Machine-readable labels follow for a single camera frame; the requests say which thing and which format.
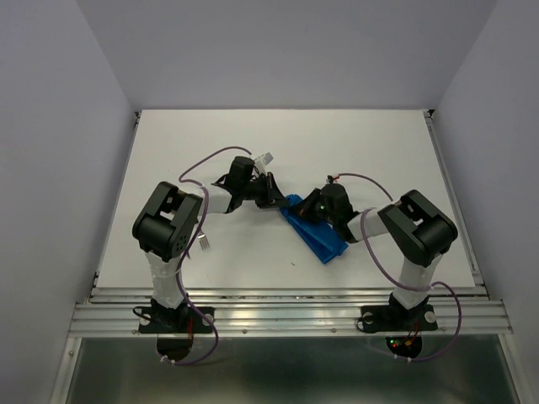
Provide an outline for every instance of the blue cloth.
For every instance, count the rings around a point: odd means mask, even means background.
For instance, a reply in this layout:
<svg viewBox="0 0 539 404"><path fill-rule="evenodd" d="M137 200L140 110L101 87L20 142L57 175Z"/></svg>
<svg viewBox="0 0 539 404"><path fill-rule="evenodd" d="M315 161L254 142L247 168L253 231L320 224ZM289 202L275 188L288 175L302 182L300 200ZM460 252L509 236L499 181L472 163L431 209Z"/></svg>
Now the blue cloth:
<svg viewBox="0 0 539 404"><path fill-rule="evenodd" d="M290 205L296 205L303 201L299 195L286 197ZM280 213L296 229L303 241L312 249L322 263L328 263L333 258L342 254L348 244L341 240L334 229L328 223L320 222L317 225L307 223L300 217L290 213L288 208L280 208Z"/></svg>

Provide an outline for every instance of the metal frame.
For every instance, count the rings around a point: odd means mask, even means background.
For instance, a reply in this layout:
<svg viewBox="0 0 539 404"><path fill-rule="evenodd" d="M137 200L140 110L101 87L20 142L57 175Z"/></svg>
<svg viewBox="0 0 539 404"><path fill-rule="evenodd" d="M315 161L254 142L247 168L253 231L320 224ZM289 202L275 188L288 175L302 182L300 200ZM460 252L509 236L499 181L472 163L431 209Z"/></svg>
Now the metal frame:
<svg viewBox="0 0 539 404"><path fill-rule="evenodd" d="M142 117L142 112L141 111L140 112L136 111L135 112L135 125L134 125L134 128L133 128L133 137L131 137L131 141L130 141L130 144L129 144L129 151L127 152L127 159L125 160L125 166L123 168L123 173L121 174L120 190L118 191L118 194L116 195L115 208L112 211L112 216L111 217L115 217L116 210L118 209L118 202L120 201L121 189L124 186L125 174L127 173L127 167L129 166L129 160L131 158L131 152L133 151L133 146L135 145L136 132L138 131L138 124L141 121L141 117ZM103 263L104 253L105 253L105 250L106 250L105 247L106 247L107 243L109 242L109 237L110 237L110 232L111 231L112 231L112 219L110 220L109 227L107 228L107 234L105 235L105 238L104 238L104 247L101 250L101 255L99 257L98 268L97 268L97 270L95 272L95 277L93 279L93 287L95 287L97 285L97 283L98 283L99 271L101 270L101 264Z"/></svg>
<svg viewBox="0 0 539 404"><path fill-rule="evenodd" d="M490 300L467 234L466 225L446 170L430 114L424 111L442 177L456 215L456 222L467 250L475 281L473 288L456 289L462 303L461 334L498 334L510 375L521 403L534 402L526 373L516 350L512 328L502 301ZM189 290L191 300L200 306L213 306L215 324L223 338L271 337L382 337L387 333L364 334L355 328L360 308L387 302L392 288L316 290ZM431 291L440 329L429 335L451 335L456 327L454 300L444 289ZM61 367L51 403L64 403L69 392L82 338L154 338L138 333L134 305L147 305L151 289L92 289L85 304L73 312ZM184 337L177 334L162 338ZM198 338L213 338L199 334Z"/></svg>
<svg viewBox="0 0 539 404"><path fill-rule="evenodd" d="M54 388L52 389L51 404L63 404L67 400L82 341L81 338L67 338L66 340L64 353L61 356L60 368L56 375Z"/></svg>
<svg viewBox="0 0 539 404"><path fill-rule="evenodd" d="M509 368L520 404L534 404L536 401L531 392L528 376L522 364L522 358L516 347L515 336L513 334L500 335L499 342L504 351L505 361L507 362L507 367Z"/></svg>

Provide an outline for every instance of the gray wall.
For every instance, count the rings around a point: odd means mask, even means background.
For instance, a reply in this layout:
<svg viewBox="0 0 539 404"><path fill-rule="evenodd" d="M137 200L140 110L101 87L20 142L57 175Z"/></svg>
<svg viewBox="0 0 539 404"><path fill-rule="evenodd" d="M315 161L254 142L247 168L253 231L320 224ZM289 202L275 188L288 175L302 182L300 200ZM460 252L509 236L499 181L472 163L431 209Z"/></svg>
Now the gray wall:
<svg viewBox="0 0 539 404"><path fill-rule="evenodd" d="M503 0L435 124L478 263L502 297L539 398L539 2Z"/></svg>
<svg viewBox="0 0 539 404"><path fill-rule="evenodd" d="M48 402L119 189L132 108L73 0L0 11L0 401Z"/></svg>
<svg viewBox="0 0 539 404"><path fill-rule="evenodd" d="M433 108L494 0L78 0L137 108Z"/></svg>

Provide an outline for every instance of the purple cable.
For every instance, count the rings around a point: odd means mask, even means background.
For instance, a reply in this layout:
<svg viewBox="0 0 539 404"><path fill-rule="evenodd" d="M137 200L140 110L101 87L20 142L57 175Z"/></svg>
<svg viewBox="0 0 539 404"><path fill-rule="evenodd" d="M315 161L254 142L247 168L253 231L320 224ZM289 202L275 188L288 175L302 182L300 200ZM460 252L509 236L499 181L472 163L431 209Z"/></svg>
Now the purple cable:
<svg viewBox="0 0 539 404"><path fill-rule="evenodd" d="M447 283L437 280L436 282L433 282L431 286L436 286L438 284L445 287L447 290L449 290L449 293L451 293L451 295L453 296L453 299L455 299L456 309L458 310L458 320L456 322L455 333L453 334L453 338L451 339L451 341L444 348L442 348L436 353L433 353L432 355L424 356L423 358L412 359L413 362L426 362L427 360L438 358L439 356L444 354L449 348L453 346L453 344L456 341L456 338L458 337L458 334L461 332L461 326L462 326L461 302L458 300L458 296L456 295L455 291Z"/></svg>
<svg viewBox="0 0 539 404"><path fill-rule="evenodd" d="M251 156L251 151L246 149L245 147L241 147L241 146L228 146L228 147L223 147L222 149L219 149L218 151L215 151L213 152L212 154L210 154L208 157L204 157L202 160L200 160L199 162L197 162L195 165L189 167L187 170L184 171L184 173L182 175L179 176L178 178L178 181L180 181L181 183L185 182L184 181L184 177L190 173L191 171L193 171L195 168L197 168L199 165L207 162L208 160L210 160L212 157L215 157L216 155L218 155L219 153L223 153L223 152L226 152L227 150L241 150L243 152L246 152L247 154L249 154L249 156Z"/></svg>
<svg viewBox="0 0 539 404"><path fill-rule="evenodd" d="M393 200L391 194L389 194L389 192L387 192L387 189L385 189L381 183L379 183L378 181L376 181L375 179L371 178L371 177L367 177L366 175L362 175L362 174L355 174L355 173L341 173L341 174L337 174L338 177L357 177L357 178L363 178L363 179L366 179L367 181L375 184L379 189L382 190L382 192L384 194L386 194L386 196L389 198L389 200Z"/></svg>
<svg viewBox="0 0 539 404"><path fill-rule="evenodd" d="M433 354L428 355L428 356L424 356L423 358L407 358L407 357L404 357L404 356L398 356L396 354L389 353L387 351L382 351L381 349L378 349L378 348L373 348L373 347L371 347L371 346L369 346L367 344L368 348L373 350L373 351L378 352L379 354L383 354L383 355L389 356L389 357L394 358L394 359L405 360L407 362L427 362L429 360L438 358L442 354L447 352L447 350L453 346L453 344L455 343L459 333L461 332L461 327L462 327L462 306L461 306L461 302L458 300L458 296L456 295L455 291L448 284L446 284L445 282L441 282L441 281L436 281L436 282L432 283L433 286L436 286L438 284L441 285L441 286L444 286L445 288L447 288L447 290L449 290L449 292L452 294L453 298L455 299L456 309L458 310L458 320L457 320L457 323L456 323L455 333L453 334L453 338L451 339L451 341L444 348L442 348L441 350L439 350L436 353L433 353Z"/></svg>
<svg viewBox="0 0 539 404"><path fill-rule="evenodd" d="M244 152L247 152L247 154L249 154L249 156L252 154L248 149L245 149L245 148L240 147L240 146L223 147L222 149L210 154L208 157L203 158L202 160L197 162L194 166L188 168L178 178L178 181L180 181L181 183L193 183L195 185L198 185L202 189L202 192L204 192L204 209L202 210L202 216L200 217L199 225L196 227L195 233L193 233L193 236L189 240L189 244L187 244L187 247L185 248L184 253L182 254L182 256L180 257L180 259L178 261L178 267L176 269L176 284L178 285L179 293L182 294L182 296L184 297L185 302L187 303L187 305L189 307L191 307L191 309L193 309L193 311L200 318L202 318L202 320L204 320L208 324L210 324L211 330L213 331L213 333L216 336L216 340L215 340L213 346L211 347L211 349L208 352L206 352L204 355L202 355L198 359L190 360L190 361L187 361L187 362L175 362L175 361L173 362L172 360L170 360L168 358L163 359L163 356L159 354L162 357L162 360L164 360L164 361L166 361L166 362L168 362L170 364L173 364L175 366L184 366L184 365L188 365L188 364L198 364L199 362L202 362L204 359L208 358L211 354L213 354L215 352L215 350L217 349L217 345L219 345L219 332L217 332L217 328L216 328L214 322L210 321L210 319L208 317L206 317L205 314L202 311L200 311L197 306L195 306L195 304L189 298L189 295L187 294L187 291L185 290L184 284L182 283L182 272L181 272L182 271L182 263L184 262L185 257L187 257L187 254L189 253L189 250L191 249L191 246L195 242L196 236L199 234L199 231L202 228L202 225L204 224L205 217L208 214L208 205L210 203L210 193L208 192L208 189L204 186L204 184L199 182L199 181L196 181L194 179L184 179L184 177L185 177L186 174L188 174L189 172L191 172L192 170L197 168L202 163L207 162L208 160L210 160L212 157L216 156L217 154L225 152L227 150L232 150L232 149L238 149L238 150L242 150Z"/></svg>
<svg viewBox="0 0 539 404"><path fill-rule="evenodd" d="M361 174L355 174L355 173L341 173L341 174L338 174L338 176L350 176L350 177L357 177L357 178L363 178L363 179L366 179L367 181L370 181L372 182L373 184L375 184L379 189L382 190L382 192L384 194L387 195L387 197L390 199L390 200L393 200L392 196L389 194L389 192L387 192L387 190L380 184L378 183L376 180L374 180L373 178L370 178L370 177L367 177L366 175L361 175ZM404 357L398 357L397 358L402 358L402 359L405 359L405 360L410 360L411 362L426 362L428 360L431 360L431 359L434 359L434 358L438 358L439 356L441 356L443 353L445 353L450 347L453 346L453 344L455 343L457 337L458 337L458 334L461 332L461 326L462 326L462 307L461 307L461 302L458 300L458 296L456 295L455 291L448 285L446 284L445 282L441 282L441 281L435 281L433 282L430 286L428 287L424 287L424 288L414 288L414 287L411 287L411 286L407 286L405 284L401 284L400 282L398 282L397 280L395 280L385 269L384 267L382 266L382 264L380 263L380 261L378 260L378 258L376 257L376 254L374 253L374 250L372 249L372 246L371 246L371 243L369 242L369 239L366 235L366 230L365 230L365 218L366 218L366 215L367 213L369 213L372 209L367 209L367 210L364 210L363 213L361 213L361 217L360 217L360 229L361 229L361 235L363 236L363 241L365 242L365 245L367 247L367 250L369 251L369 254L371 255L371 258L372 260L374 261L374 264L378 267L378 269L380 269L380 272L382 272L382 274L387 278L387 280L389 280L392 284L394 284L395 286L399 287L399 288L402 288L402 289L405 289L405 290L412 290L414 292L426 292L428 290L430 290L431 287L433 286L436 286L436 285L441 285L441 286L444 286L447 290L449 290L449 292L451 293L451 295L453 296L453 299L455 299L455 302L456 302L456 309L458 310L458 320L457 320L457 323L456 323L456 329L455 329L455 334L453 335L453 338L451 339L451 341L444 347L442 348L440 351L436 352L436 353L433 353L432 355L429 355L429 356L425 356L423 358L416 358L416 359L411 359L411 358L404 358ZM387 352L384 352L384 351L381 351L380 349L376 349L376 348L373 348L375 351L377 352L380 352L382 354L385 354L385 355L389 355L389 356L393 356Z"/></svg>
<svg viewBox="0 0 539 404"><path fill-rule="evenodd" d="M361 229L361 235L363 236L363 242L365 243L367 250L369 251L369 254L371 255L372 260L380 269L380 272L382 272L382 275L386 277L387 280L389 280L392 284L395 286L398 286L399 288L405 289L405 290L412 290L413 292L426 292L430 290L430 286L425 286L424 288L414 288L413 286L407 286L405 284L401 284L399 281L395 280L382 266L378 258L376 257L374 251L372 250L371 242L369 242L369 239L367 237L367 232L365 230L365 217L367 216L367 213L369 213L372 210L372 208L364 210L360 217L360 229Z"/></svg>

